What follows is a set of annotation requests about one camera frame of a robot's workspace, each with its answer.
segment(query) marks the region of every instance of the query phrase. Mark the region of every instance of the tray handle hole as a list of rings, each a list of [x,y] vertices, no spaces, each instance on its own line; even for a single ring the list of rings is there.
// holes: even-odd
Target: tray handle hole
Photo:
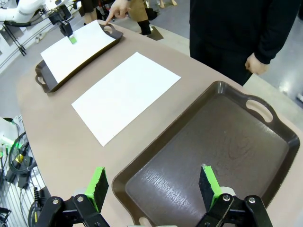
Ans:
[[[45,81],[44,81],[43,77],[38,77],[38,81],[39,81],[41,84],[45,84]]]
[[[150,221],[146,217],[139,218],[140,225],[144,227],[152,227]]]
[[[246,102],[246,107],[260,114],[267,123],[271,122],[274,118],[271,112],[264,105],[255,100],[248,100]]]
[[[104,31],[109,32],[110,34],[113,33],[113,29],[110,26],[105,26]]]

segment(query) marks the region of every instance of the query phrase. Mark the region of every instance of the black pants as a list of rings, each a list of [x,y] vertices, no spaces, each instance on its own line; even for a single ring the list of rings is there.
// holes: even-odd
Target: black pants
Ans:
[[[190,56],[222,73],[240,85],[244,85],[252,73],[245,68],[251,53],[243,54],[222,49],[203,42],[194,29],[190,28]]]

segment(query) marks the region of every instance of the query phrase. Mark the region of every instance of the metal screw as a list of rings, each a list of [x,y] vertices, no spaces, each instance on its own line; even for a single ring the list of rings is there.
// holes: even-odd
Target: metal screw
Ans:
[[[82,201],[83,201],[83,197],[82,197],[82,196],[79,196],[79,197],[77,198],[77,201],[78,201],[78,202],[82,202]]]
[[[255,203],[255,202],[256,202],[256,199],[255,199],[254,197],[250,197],[250,198],[248,199],[248,201],[249,201],[250,203]]]
[[[231,200],[231,198],[228,195],[224,195],[223,196],[223,200],[224,201],[229,201],[229,200]]]
[[[57,200],[57,199],[53,200],[53,204],[55,204],[55,205],[58,204],[58,202],[59,202],[59,200]]]

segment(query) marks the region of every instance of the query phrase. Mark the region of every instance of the black sweater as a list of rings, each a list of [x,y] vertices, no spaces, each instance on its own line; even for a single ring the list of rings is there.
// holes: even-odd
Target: black sweater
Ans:
[[[283,47],[301,0],[191,0],[190,25],[212,45],[255,53],[269,64]]]

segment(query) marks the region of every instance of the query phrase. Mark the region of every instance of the person's hand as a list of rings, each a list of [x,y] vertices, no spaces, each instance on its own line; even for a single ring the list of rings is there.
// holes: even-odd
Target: person's hand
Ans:
[[[253,53],[251,56],[248,57],[245,67],[247,70],[249,70],[251,73],[256,73],[257,75],[262,74],[263,72],[266,72],[268,69],[268,65],[261,63]]]
[[[130,10],[131,1],[128,0],[115,0],[110,8],[109,15],[105,21],[107,25],[108,22],[115,16],[116,18],[125,18],[126,13]]]

